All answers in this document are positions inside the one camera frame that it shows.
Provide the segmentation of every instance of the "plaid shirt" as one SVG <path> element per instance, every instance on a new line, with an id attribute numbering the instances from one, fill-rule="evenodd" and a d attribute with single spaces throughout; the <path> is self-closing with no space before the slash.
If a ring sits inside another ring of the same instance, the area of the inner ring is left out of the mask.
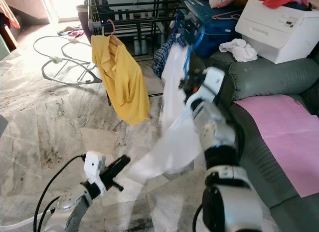
<path id="1" fill-rule="evenodd" d="M 160 47 L 159 50 L 157 50 L 154 55 L 152 69 L 155 75 L 159 78 L 161 78 L 161 74 L 163 73 L 171 46 L 174 43 L 178 43 L 181 47 L 186 47 L 187 45 L 183 34 L 180 34 L 180 37 L 176 37 L 176 35 L 177 33 L 172 33 L 169 35 L 167 41 Z"/>

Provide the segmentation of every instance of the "white printer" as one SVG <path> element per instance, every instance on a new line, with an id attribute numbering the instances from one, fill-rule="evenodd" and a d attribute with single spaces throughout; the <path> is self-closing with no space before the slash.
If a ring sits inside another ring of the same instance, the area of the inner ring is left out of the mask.
<path id="1" fill-rule="evenodd" d="M 262 1 L 248 0 L 235 30 L 275 64 L 297 60 L 307 57 L 319 41 L 319 10 L 270 9 Z"/>

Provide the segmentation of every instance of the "white towel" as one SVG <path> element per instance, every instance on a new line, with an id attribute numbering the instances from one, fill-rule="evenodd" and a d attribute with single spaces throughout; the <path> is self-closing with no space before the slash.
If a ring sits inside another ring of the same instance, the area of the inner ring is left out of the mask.
<path id="1" fill-rule="evenodd" d="M 192 110 L 185 107 L 186 95 L 178 88 L 180 79 L 184 78 L 187 51 L 188 47 L 182 48 L 178 43 L 173 44 L 169 51 L 161 76 L 165 81 L 162 135 L 150 152 L 131 162 L 131 167 L 126 172 L 130 179 L 143 182 L 163 173 L 175 174 L 194 159 L 200 160 L 198 155 L 202 154 L 202 148 Z"/>
<path id="2" fill-rule="evenodd" d="M 257 51 L 243 39 L 234 39 L 219 46 L 221 52 L 231 52 L 238 62 L 257 60 Z"/>

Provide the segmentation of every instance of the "wall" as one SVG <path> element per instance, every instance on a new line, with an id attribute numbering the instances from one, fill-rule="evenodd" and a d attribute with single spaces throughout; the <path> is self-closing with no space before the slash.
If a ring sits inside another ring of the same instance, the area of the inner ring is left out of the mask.
<path id="1" fill-rule="evenodd" d="M 6 3 L 37 19 L 48 18 L 48 13 L 42 0 L 5 0 Z"/>

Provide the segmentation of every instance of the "yellow shirt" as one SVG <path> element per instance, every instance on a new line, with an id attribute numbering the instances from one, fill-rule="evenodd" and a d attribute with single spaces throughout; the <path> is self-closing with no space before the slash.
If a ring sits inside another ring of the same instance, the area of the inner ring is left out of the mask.
<path id="1" fill-rule="evenodd" d="M 92 36 L 92 59 L 118 116 L 131 125 L 148 120 L 150 101 L 142 70 L 116 37 Z"/>

